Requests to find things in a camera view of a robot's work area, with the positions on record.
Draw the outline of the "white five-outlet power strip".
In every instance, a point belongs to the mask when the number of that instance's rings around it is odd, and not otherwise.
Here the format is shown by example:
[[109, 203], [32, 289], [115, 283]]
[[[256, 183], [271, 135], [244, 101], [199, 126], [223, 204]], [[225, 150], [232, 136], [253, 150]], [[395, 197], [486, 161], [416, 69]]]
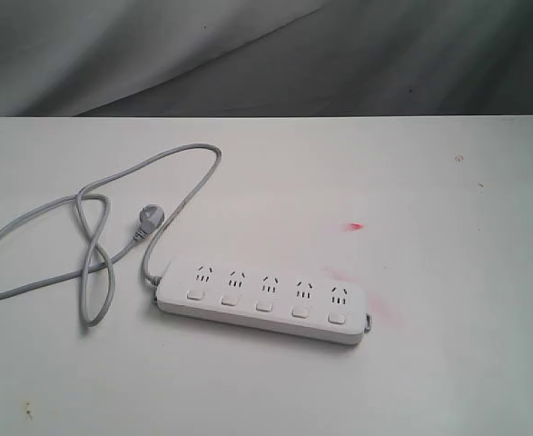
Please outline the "white five-outlet power strip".
[[342, 345], [357, 345], [372, 318], [356, 284], [315, 272], [182, 257], [156, 291], [163, 312]]

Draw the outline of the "grey backdrop cloth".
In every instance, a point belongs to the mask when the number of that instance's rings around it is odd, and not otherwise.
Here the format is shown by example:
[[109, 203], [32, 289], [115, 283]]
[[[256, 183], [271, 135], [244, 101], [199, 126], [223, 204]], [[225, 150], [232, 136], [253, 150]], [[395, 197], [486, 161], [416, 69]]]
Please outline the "grey backdrop cloth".
[[533, 1], [0, 1], [0, 116], [533, 114]]

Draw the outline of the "grey power plug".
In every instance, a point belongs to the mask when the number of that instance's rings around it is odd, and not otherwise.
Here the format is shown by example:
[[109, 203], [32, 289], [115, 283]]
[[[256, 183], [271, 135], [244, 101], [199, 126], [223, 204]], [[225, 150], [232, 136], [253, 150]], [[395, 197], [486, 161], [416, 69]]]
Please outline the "grey power plug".
[[164, 221], [164, 210], [157, 204], [148, 204], [139, 213], [139, 226], [133, 234], [137, 242], [147, 239]]

